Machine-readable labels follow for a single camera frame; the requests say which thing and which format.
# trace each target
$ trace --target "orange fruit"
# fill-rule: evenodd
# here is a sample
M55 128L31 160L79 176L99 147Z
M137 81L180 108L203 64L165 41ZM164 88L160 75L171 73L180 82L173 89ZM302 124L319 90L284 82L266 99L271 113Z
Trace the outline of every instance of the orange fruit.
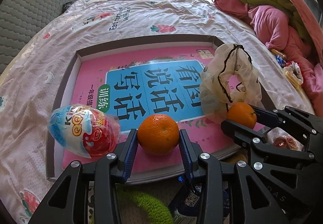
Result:
M165 155L179 142L178 125L170 116L150 115L140 124L137 139L140 146L148 153Z
M250 105L238 102L229 109L227 119L253 129L257 122L257 115Z

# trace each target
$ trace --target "quilted fabric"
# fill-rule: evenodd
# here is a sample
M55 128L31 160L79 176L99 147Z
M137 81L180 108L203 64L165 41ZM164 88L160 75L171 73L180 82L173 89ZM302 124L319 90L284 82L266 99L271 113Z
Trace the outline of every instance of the quilted fabric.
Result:
M0 74L10 61L62 12L71 0L3 0L0 4Z

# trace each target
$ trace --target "kinder egg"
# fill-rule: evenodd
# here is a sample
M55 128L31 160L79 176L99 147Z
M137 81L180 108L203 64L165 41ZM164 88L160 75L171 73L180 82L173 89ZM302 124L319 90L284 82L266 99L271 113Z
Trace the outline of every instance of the kinder egg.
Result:
M113 152L120 135L120 126L113 118L81 104L54 110L48 130L62 147L86 158Z

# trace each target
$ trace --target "green label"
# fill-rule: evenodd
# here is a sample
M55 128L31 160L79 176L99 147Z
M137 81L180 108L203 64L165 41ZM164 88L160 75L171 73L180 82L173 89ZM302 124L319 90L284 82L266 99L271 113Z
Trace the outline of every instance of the green label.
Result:
M96 100L96 109L106 113L110 108L110 86L104 84L98 89L98 98Z

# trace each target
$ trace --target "white bed sheet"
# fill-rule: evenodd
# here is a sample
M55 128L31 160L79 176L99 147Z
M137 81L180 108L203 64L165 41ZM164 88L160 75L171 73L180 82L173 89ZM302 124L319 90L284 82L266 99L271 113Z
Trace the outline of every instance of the white bed sheet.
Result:
M83 25L94 16L94 21ZM253 30L208 0L77 1L34 36L0 77L1 200L18 223L30 218L22 195L32 194L35 203L52 185L45 173L47 120L75 51L111 40L162 34L153 32L153 25L174 26L169 33L209 34L225 43L242 44L259 65L259 80L278 109L290 105L314 113L309 99L288 82Z

